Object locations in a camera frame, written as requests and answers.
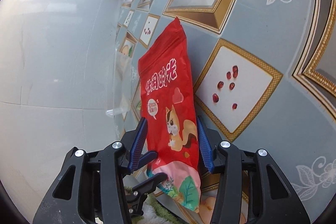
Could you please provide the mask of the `red snack pouch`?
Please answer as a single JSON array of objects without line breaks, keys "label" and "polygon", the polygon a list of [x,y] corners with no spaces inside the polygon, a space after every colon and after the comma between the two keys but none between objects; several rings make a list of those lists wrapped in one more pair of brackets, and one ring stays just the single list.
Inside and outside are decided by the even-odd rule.
[{"label": "red snack pouch", "polygon": [[187,38],[175,18],[138,61],[147,148],[158,157],[147,176],[167,174],[159,188],[185,208],[198,212],[201,179],[199,143]]}]

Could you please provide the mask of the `clear plastic packaging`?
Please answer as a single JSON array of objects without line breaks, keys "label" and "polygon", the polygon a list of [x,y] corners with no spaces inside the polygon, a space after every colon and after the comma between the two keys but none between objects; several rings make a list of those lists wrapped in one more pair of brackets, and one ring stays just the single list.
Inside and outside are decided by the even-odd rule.
[{"label": "clear plastic packaging", "polygon": [[112,55],[106,88],[106,115],[115,117],[131,109],[131,83],[138,76],[133,58],[117,48]]}]

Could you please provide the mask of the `green fuzzy cloth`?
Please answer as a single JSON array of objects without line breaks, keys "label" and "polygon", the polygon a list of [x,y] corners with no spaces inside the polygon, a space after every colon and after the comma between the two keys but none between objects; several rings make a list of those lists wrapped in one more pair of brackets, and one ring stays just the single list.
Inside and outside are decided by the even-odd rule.
[{"label": "green fuzzy cloth", "polygon": [[147,196],[143,206],[143,215],[131,219],[132,223],[136,224],[170,224],[182,223],[177,216],[163,207],[151,193]]}]

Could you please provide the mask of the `fruit pattern tablecloth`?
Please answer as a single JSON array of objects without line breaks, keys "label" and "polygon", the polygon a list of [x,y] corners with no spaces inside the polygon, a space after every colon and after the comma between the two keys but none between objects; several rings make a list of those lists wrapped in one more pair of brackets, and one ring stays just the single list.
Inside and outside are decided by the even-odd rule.
[{"label": "fruit pattern tablecloth", "polygon": [[240,149],[269,152],[313,223],[335,223],[335,0],[122,0],[117,50],[131,58],[129,111],[141,102],[138,60],[179,18],[195,110]]}]

